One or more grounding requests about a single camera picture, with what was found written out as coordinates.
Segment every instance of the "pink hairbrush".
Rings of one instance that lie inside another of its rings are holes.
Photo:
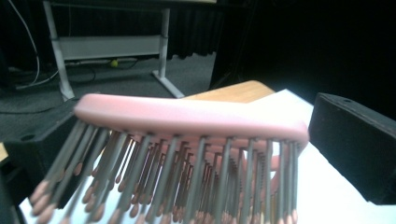
[[[264,223],[297,222],[297,158],[309,137],[302,121],[273,105],[88,94],[75,114],[30,198],[40,223],[50,221],[72,175],[85,183],[90,174],[63,223],[78,195],[86,222],[101,220],[113,189],[120,197],[109,223],[124,213],[136,223],[261,223],[262,211]]]

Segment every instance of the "gray carpet floor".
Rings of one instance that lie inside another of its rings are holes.
[[[166,76],[186,96],[207,91],[216,55],[174,57],[167,62]],[[151,75],[158,68],[156,59],[68,67],[67,72],[76,99],[64,103],[59,92],[59,78],[22,91],[0,91],[0,142],[19,141],[26,132],[51,120],[54,113],[67,113],[84,94],[105,94],[173,98],[172,94]]]

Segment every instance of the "yellow object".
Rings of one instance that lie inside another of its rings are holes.
[[[111,66],[111,67],[117,67],[117,66],[119,66],[119,61],[117,61],[117,59],[112,60],[111,63],[110,63],[110,66]]]

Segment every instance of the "wooden surface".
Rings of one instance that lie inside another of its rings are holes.
[[[183,99],[249,103],[272,93],[274,93],[273,90],[258,81],[247,81],[229,87],[187,96]],[[0,143],[0,161],[6,157],[7,152],[4,149],[3,143]]]

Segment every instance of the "white desk frame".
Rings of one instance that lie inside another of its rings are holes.
[[[152,36],[105,36],[105,37],[59,37],[49,1],[43,1],[49,26],[50,39],[58,66],[60,91],[65,101],[75,97],[65,69],[65,60],[110,58],[121,56],[159,54],[159,69],[152,72],[176,98],[184,94],[165,76],[168,49],[170,9],[162,9],[161,35]]]

